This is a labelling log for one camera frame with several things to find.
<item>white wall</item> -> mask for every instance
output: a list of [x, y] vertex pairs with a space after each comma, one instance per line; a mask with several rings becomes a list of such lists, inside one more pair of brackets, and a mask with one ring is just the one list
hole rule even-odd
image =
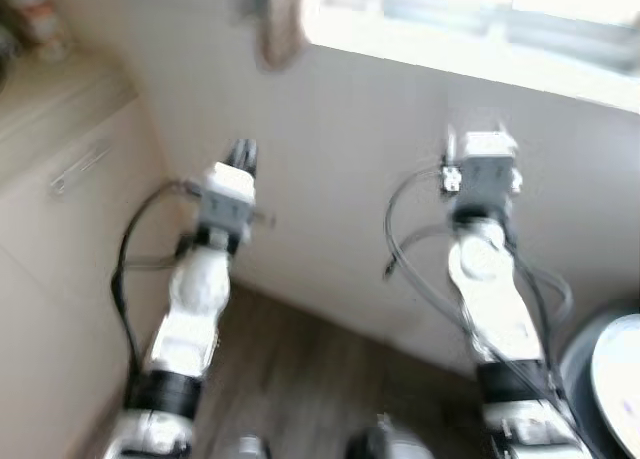
[[[259, 202], [278, 224], [256, 228], [238, 261], [243, 280], [466, 368], [459, 334], [400, 278], [381, 282], [382, 214], [400, 175], [437, 159], [448, 122], [465, 130], [501, 118], [521, 146], [527, 256], [566, 275], [580, 316], [637, 291], [640, 117], [320, 47], [268, 74], [256, 66], [253, 25], [227, 0], [76, 1], [61, 7], [86, 40], [126, 55], [176, 172], [197, 174], [234, 139], [259, 142]], [[124, 26], [111, 17], [122, 11]], [[401, 230], [443, 216], [433, 185], [408, 202]], [[443, 288], [445, 252], [434, 240], [415, 256]]]

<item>cabinet door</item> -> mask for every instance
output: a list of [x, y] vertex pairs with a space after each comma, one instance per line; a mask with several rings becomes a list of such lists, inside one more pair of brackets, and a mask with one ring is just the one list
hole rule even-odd
[[113, 393], [126, 359], [0, 250], [2, 457], [62, 458]]
[[[86, 170], [72, 174], [62, 195], [53, 194], [51, 181], [74, 164], [89, 164], [100, 144], [110, 150]], [[118, 347], [122, 331], [111, 304], [109, 280], [120, 238], [140, 202], [166, 175], [139, 103], [130, 103], [0, 191], [0, 247], [59, 307]], [[179, 217], [175, 203], [152, 209], [136, 229], [131, 252], [169, 253], [179, 232]], [[139, 338], [148, 337], [166, 307], [167, 275], [133, 273], [127, 280]]]

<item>window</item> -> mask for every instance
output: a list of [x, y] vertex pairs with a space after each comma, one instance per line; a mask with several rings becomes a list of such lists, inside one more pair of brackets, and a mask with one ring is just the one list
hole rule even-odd
[[303, 26], [311, 42], [640, 112], [640, 0], [304, 0]]

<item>cabinet handle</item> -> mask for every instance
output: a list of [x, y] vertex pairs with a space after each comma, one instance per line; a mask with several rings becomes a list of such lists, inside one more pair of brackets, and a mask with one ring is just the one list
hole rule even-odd
[[87, 154], [62, 171], [51, 183], [49, 188], [56, 196], [62, 196], [69, 186], [78, 182], [85, 171], [95, 166], [104, 156], [111, 151], [111, 143], [107, 139], [102, 139]]

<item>curtain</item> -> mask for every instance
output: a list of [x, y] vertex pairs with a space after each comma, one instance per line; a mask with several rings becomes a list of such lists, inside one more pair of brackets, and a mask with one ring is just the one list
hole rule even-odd
[[286, 68], [305, 44], [301, 0], [262, 0], [261, 52], [270, 70]]

